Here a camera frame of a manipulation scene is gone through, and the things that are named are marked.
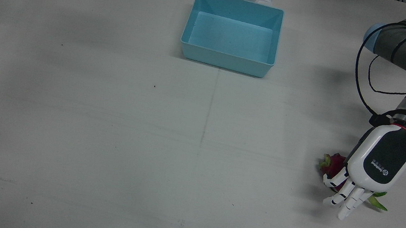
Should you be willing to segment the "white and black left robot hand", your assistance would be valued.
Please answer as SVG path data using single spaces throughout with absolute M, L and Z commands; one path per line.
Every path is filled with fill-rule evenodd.
M 339 207 L 344 220 L 358 206 L 387 191 L 406 170 L 406 128 L 400 124 L 381 125 L 368 130 L 335 176 L 323 175 L 323 183 L 340 190 L 323 203 Z

